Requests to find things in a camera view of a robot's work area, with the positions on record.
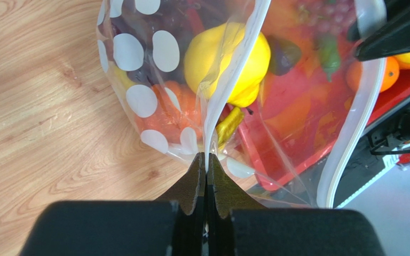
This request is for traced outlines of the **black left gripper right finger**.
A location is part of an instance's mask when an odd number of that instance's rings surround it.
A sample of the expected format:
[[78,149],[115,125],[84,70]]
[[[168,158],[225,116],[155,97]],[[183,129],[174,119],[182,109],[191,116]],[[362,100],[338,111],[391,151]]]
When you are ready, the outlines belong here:
[[367,218],[353,210],[270,209],[207,156],[210,255],[384,255]]

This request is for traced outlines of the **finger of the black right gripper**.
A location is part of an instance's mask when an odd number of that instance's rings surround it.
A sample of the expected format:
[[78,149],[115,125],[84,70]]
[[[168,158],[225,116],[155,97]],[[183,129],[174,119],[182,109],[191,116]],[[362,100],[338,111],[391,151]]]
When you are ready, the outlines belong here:
[[355,1],[354,6],[357,19],[348,39],[359,42],[357,60],[410,52],[410,1]]

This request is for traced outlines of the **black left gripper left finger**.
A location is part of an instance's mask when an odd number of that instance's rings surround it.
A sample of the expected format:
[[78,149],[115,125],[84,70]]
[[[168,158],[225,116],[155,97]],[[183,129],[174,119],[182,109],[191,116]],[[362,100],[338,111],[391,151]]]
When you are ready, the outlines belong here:
[[37,218],[21,255],[201,255],[204,153],[153,201],[58,201]]

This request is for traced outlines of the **clear dotted zip top bag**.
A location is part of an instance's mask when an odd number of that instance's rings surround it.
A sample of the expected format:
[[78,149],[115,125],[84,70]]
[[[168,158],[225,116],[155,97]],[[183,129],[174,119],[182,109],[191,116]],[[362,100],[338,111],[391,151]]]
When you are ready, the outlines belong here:
[[[139,69],[145,51],[134,35],[113,33],[111,18],[122,14],[123,1],[101,3],[96,29],[101,66],[141,141],[184,163],[197,153],[216,155],[232,179],[254,182],[248,194],[267,206],[334,208],[338,183],[379,95],[386,60],[363,62],[364,70],[380,66],[377,85],[372,88],[364,82],[355,93],[345,80],[347,68],[357,61],[354,51],[359,43],[348,39],[350,28],[344,35],[335,35],[341,66],[329,82],[316,46],[316,37],[322,32],[300,23],[298,1],[193,2],[200,4],[198,10],[187,12],[194,37],[230,22],[244,24],[245,35],[211,98],[194,92],[201,107],[202,137],[197,139],[195,131],[187,127],[181,131],[179,144],[169,143],[157,130],[138,130],[135,118],[150,117],[156,111],[153,85],[126,89],[113,68]],[[135,1],[135,8],[146,18],[160,8],[160,1]],[[259,33],[266,39],[274,36],[292,41],[302,50],[302,57],[285,75],[276,76],[268,69],[256,100],[241,108],[243,121],[219,149],[216,125],[236,107],[227,100]],[[171,33],[158,30],[152,43],[152,66],[167,73],[182,64],[184,71],[184,59],[180,61],[179,46]]]

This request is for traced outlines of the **yellow banana bunch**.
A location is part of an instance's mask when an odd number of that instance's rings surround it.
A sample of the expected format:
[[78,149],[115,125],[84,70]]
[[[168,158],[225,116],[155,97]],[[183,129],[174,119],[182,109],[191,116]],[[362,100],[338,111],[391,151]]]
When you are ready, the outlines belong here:
[[[128,89],[133,85],[139,84],[128,78],[127,72],[121,70],[117,66],[113,68],[115,76],[120,80],[123,86]],[[228,143],[232,135],[237,130],[238,126],[244,119],[244,113],[239,107],[234,107],[225,118],[220,119],[216,125],[216,132],[218,135],[218,148],[223,149]]]

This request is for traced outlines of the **small orange pumpkin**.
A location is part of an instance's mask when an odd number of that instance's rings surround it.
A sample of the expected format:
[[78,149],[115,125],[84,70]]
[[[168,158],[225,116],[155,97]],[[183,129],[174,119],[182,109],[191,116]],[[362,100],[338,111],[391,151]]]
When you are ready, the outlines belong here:
[[201,107],[196,104],[196,94],[186,85],[167,81],[164,86],[152,86],[158,105],[155,113],[146,118],[136,117],[138,130],[157,130],[169,143],[180,143],[181,131],[191,127],[196,138],[202,137]]

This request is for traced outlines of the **dark purple grape bunch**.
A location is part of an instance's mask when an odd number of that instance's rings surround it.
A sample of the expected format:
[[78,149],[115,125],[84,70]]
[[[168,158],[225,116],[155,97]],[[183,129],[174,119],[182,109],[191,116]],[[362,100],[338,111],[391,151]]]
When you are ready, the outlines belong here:
[[151,62],[154,60],[152,37],[158,30],[171,33],[179,46],[180,61],[183,61],[185,52],[194,37],[187,12],[199,8],[200,4],[193,1],[160,1],[160,8],[154,14],[143,18],[135,8],[135,1],[123,1],[122,14],[111,18],[113,33],[115,36],[122,33],[134,35],[145,51],[142,67],[135,71],[125,71],[126,77],[132,82],[148,86],[166,81],[185,84],[182,64],[167,73],[152,66]]

